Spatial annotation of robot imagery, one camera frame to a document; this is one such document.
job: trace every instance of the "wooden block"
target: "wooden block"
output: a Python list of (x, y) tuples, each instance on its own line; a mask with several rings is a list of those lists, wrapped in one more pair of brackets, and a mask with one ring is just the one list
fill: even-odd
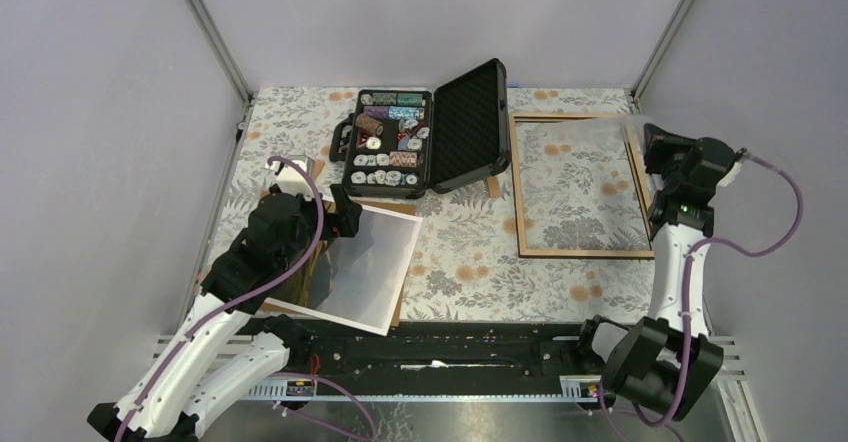
[(324, 170), (324, 161), (315, 159), (315, 165), (312, 166), (312, 180), (318, 180), (321, 176), (321, 171)]
[(498, 184), (498, 178), (495, 176), (486, 178), (486, 188), (489, 190), (489, 197), (492, 199), (500, 198), (501, 186)]
[(403, 287), (400, 288), (400, 296), (398, 296), (398, 305), (395, 306), (395, 313), (392, 315), (392, 321), (389, 323), (391, 327), (397, 327), (400, 324), (400, 306), (403, 305)]

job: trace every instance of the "gray wall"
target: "gray wall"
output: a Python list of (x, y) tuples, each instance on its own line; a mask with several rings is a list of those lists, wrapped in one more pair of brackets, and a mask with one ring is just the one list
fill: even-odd
[(183, 0), (0, 7), (0, 441), (95, 440), (176, 322), (239, 103)]
[[(705, 276), (772, 441), (848, 433), (846, 34), (848, 0), (698, 0), (644, 98), (667, 128), (748, 146), (804, 191), (784, 249), (755, 261), (712, 249)], [(715, 207), (716, 232), (748, 247), (776, 240), (794, 210), (788, 187), (753, 164)]]
[(679, 0), (204, 0), (256, 86), (630, 87)]

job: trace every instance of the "floral tablecloth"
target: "floral tablecloth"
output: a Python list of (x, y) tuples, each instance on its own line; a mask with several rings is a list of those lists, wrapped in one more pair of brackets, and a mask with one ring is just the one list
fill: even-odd
[[(264, 167), (267, 157), (306, 154), (328, 161), (333, 128), (353, 111), (358, 91), (354, 87), (260, 91), (208, 263), (226, 250), (247, 223), (259, 194), (273, 181)], [(508, 96), (513, 112), (630, 111), (622, 89), (520, 88), (509, 89)], [(341, 163), (328, 161), (316, 181), (319, 188), (340, 181), (342, 170)], [(416, 201), (396, 201), (414, 203), (425, 218), (405, 281), (402, 319), (582, 322), (601, 314), (632, 323), (644, 315), (651, 297), (653, 261), (519, 259), (511, 171), (499, 175), (498, 182), (497, 199), (489, 198), (485, 184), (478, 182), (444, 195), (428, 192)], [(600, 205), (583, 204), (580, 215), (585, 220), (606, 220)], [(561, 218), (540, 213), (534, 224), (558, 226)], [(621, 243), (640, 248), (642, 242), (635, 237)]]

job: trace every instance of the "stack of poker chips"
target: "stack of poker chips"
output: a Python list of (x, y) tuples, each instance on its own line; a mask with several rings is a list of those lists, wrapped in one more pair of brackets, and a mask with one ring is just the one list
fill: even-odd
[(356, 167), (373, 167), (380, 164), (376, 155), (359, 154), (353, 158), (353, 165)]
[(415, 107), (389, 107), (389, 118), (394, 120), (424, 118), (424, 109)]
[(393, 151), (389, 153), (391, 165), (395, 167), (417, 167), (418, 154), (415, 152)]
[(398, 94), (397, 104), (407, 107), (421, 107), (424, 105), (422, 94)]
[(395, 105), (397, 103), (397, 94), (394, 92), (375, 92), (371, 94), (371, 100), (375, 105)]
[(377, 170), (366, 175), (365, 172), (354, 172), (350, 174), (350, 181), (357, 185), (418, 185), (418, 176), (415, 174), (402, 174), (399, 170)]
[(362, 132), (368, 135), (379, 136), (383, 133), (383, 123), (365, 114), (357, 115), (354, 123)]
[(368, 117), (375, 119), (389, 118), (389, 108), (385, 105), (367, 105), (362, 109), (362, 112)]

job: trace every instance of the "poker chip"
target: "poker chip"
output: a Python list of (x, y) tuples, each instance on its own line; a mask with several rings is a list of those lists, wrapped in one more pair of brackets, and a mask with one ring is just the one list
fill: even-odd
[(391, 186), (400, 185), (400, 181), (401, 181), (402, 178), (403, 178), (403, 176), (397, 170), (392, 170), (390, 172), (387, 172), (386, 173), (386, 185), (391, 185)]
[(365, 147), (371, 150), (377, 150), (380, 148), (381, 142), (378, 137), (368, 137), (368, 140), (365, 141)]
[(368, 181), (368, 177), (365, 175), (365, 172), (354, 172), (350, 174), (350, 181), (354, 184), (364, 184)]
[(418, 121), (415, 119), (406, 119), (401, 122), (401, 128), (404, 132), (412, 132), (416, 127), (418, 127)]

